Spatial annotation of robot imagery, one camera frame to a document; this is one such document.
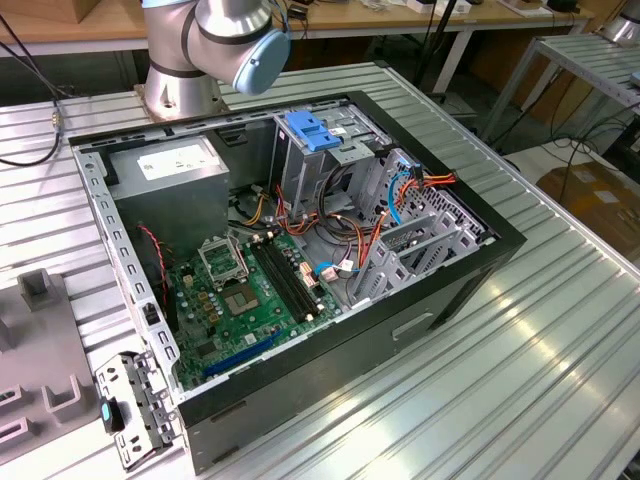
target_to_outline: cardboard box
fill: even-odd
[[[100,0],[0,0],[0,11],[80,23],[98,3]]]
[[[538,187],[557,201],[565,172],[552,170]],[[628,260],[640,259],[640,196],[600,163],[571,167],[563,206]]]

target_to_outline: blue tab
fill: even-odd
[[[291,129],[307,143],[307,148],[312,152],[337,147],[342,143],[338,137],[334,137],[324,124],[310,112],[291,112],[285,114]]]
[[[109,405],[107,403],[102,404],[102,420],[108,422],[111,418],[111,412],[109,411]]]

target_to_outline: metal table surface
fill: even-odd
[[[640,45],[620,47],[596,34],[534,38],[491,110],[481,134],[485,141],[538,54],[552,62],[552,66],[545,72],[543,87],[558,68],[563,68],[623,107],[635,105],[633,110],[640,113],[640,88],[629,81],[632,73],[640,72]],[[537,96],[541,93],[542,89],[539,89]]]
[[[457,317],[202,478],[615,478],[640,448],[640,272],[390,69],[284,74],[232,107],[362,89],[528,241]],[[68,135],[149,122],[133,93],[64,104]],[[0,109],[0,154],[52,142],[50,104]],[[68,146],[0,174],[0,284],[64,275],[92,368],[138,341]],[[0,478],[125,476],[100,421]],[[130,477],[189,478],[179,446]]]

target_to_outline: blue plastic clip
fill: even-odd
[[[334,137],[324,124],[311,113],[291,112],[285,114],[291,129],[307,143],[307,148],[312,152],[337,147],[342,143],[338,137]]]

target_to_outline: ram slot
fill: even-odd
[[[318,314],[315,301],[275,245],[257,244],[251,251],[296,322],[308,321]]]

